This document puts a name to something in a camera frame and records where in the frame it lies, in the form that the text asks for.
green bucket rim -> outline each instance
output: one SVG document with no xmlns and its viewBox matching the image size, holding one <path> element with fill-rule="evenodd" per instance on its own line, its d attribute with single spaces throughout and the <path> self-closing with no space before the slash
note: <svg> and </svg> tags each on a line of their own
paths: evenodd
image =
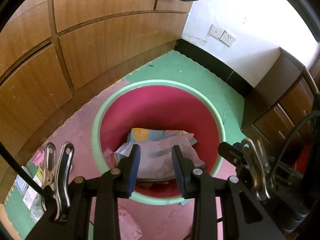
<svg viewBox="0 0 320 240">
<path fill-rule="evenodd" d="M 136 88 L 140 87 L 145 87 L 145 86 L 154 86 L 154 85 L 163 85 L 163 86 L 170 86 L 170 87 L 175 87 L 182 89 L 196 98 L 198 98 L 211 112 L 216 124 L 217 124 L 217 129 L 219 132 L 219 141 L 224 142 L 226 140 L 226 135 L 224 131 L 224 126 L 222 123 L 222 120 L 220 118 L 220 115 L 218 114 L 218 111 L 216 108 L 213 106 L 213 104 L 199 91 L 195 90 L 192 87 L 189 87 L 185 84 L 175 82 L 175 81 L 169 81 L 169 80 L 146 80 L 146 81 L 140 81 L 136 83 L 129 84 L 121 89 L 119 89 L 117 92 L 113 93 L 99 108 L 92 124 L 92 130 L 91 130 L 91 147 L 92 147 L 92 155 L 94 158 L 94 161 L 96 163 L 96 166 L 101 174 L 107 172 L 110 170 L 108 167 L 107 163 L 105 162 L 101 150 L 101 145 L 100 145 L 100 127 L 101 127 L 101 122 L 103 119 L 104 114 L 108 110 L 108 108 L 111 106 L 111 104 L 119 98 L 121 95 L 125 94 L 126 92 L 129 92 L 131 90 L 134 90 Z M 213 166 L 210 175 L 214 177 L 218 170 L 220 169 L 220 166 L 222 164 L 223 158 L 218 155 L 218 158 L 216 160 L 215 165 Z M 150 204 L 150 205 L 169 205 L 169 204 L 175 204 L 179 202 L 185 202 L 185 199 L 180 195 L 180 196 L 175 196 L 175 197 L 167 197 L 167 198 L 159 198 L 159 197 L 151 197 L 151 196 L 146 196 L 141 193 L 138 193 L 134 191 L 130 197 L 132 200 L 135 200 L 140 203 L 144 204 Z"/>
</svg>

floor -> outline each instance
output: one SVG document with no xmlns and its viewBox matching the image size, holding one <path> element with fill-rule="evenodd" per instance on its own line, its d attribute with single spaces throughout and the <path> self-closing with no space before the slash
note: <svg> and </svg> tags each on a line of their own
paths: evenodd
<svg viewBox="0 0 320 240">
<path fill-rule="evenodd" d="M 103 90 L 83 105 L 48 138 L 47 141 L 53 142 L 57 149 L 60 149 L 67 140 L 75 146 L 76 153 L 69 181 L 79 175 L 86 179 L 100 176 L 90 152 L 90 133 L 93 118 L 101 104 L 121 87 L 129 83 L 150 79 L 173 80 L 197 89 L 217 109 L 224 123 L 226 141 L 233 144 L 245 138 L 239 128 L 242 121 L 244 99 L 198 63 L 176 51 L 171 51 L 146 63 Z M 28 166 L 28 169 L 31 174 L 35 174 L 36 168 L 33 164 Z M 224 160 L 217 177 L 226 179 L 233 174 L 235 174 L 234 167 Z M 22 202 L 22 197 L 17 189 L 12 187 L 8 201 L 5 201 L 4 209 L 21 239 L 25 239 L 34 224 L 29 217 L 29 210 Z M 191 230 L 193 204 L 194 202 L 190 201 L 185 205 L 150 206 L 130 199 L 119 199 L 119 205 L 123 206 L 140 225 L 143 232 L 141 240 L 182 240 Z M 218 225 L 218 229 L 218 239 L 222 239 L 221 224 Z M 90 225 L 89 239 L 93 239 L 92 232 L 93 226 Z"/>
</svg>

silver bolt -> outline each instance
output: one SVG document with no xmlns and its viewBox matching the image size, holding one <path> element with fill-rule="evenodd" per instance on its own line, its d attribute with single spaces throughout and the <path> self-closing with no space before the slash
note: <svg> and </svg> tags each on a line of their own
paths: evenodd
<svg viewBox="0 0 320 240">
<path fill-rule="evenodd" d="M 201 175 L 202 174 L 202 170 L 201 169 L 198 169 L 198 168 L 196 168 L 196 169 L 193 169 L 193 174 L 195 174 L 195 175 Z"/>
<path fill-rule="evenodd" d="M 121 170 L 119 170 L 118 168 L 114 168 L 111 170 L 112 175 L 118 175 L 120 172 L 121 172 Z"/>
<path fill-rule="evenodd" d="M 75 183 L 79 184 L 79 183 L 82 183 L 83 182 L 83 177 L 81 176 L 78 176 L 75 178 Z"/>
<path fill-rule="evenodd" d="M 238 183 L 238 181 L 239 181 L 239 179 L 238 179 L 238 177 L 236 177 L 236 176 L 230 176 L 230 181 L 232 182 L 232 183 Z"/>
</svg>

white wall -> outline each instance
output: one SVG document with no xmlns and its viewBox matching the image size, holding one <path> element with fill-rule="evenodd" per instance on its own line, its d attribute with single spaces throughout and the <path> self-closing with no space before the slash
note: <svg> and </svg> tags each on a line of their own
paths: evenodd
<svg viewBox="0 0 320 240">
<path fill-rule="evenodd" d="M 214 24 L 236 41 L 227 47 L 207 35 Z M 317 42 L 287 0 L 199 0 L 193 3 L 182 38 L 226 63 L 253 87 L 287 50 L 305 66 Z"/>
</svg>

wooden furniture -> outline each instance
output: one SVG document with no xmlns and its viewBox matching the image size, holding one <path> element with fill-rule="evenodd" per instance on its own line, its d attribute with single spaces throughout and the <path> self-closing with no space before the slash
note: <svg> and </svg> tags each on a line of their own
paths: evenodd
<svg viewBox="0 0 320 240">
<path fill-rule="evenodd" d="M 281 54 L 265 77 L 245 98 L 242 132 L 261 138 L 267 154 L 278 156 L 291 129 L 311 111 L 318 91 L 308 70 L 288 52 Z M 287 148 L 283 161 L 292 165 L 309 142 L 305 124 Z"/>
<path fill-rule="evenodd" d="M 0 33 L 0 141 L 21 165 L 83 104 L 172 50 L 191 2 L 26 0 Z M 0 203 L 16 174 L 0 158 Z"/>
</svg>

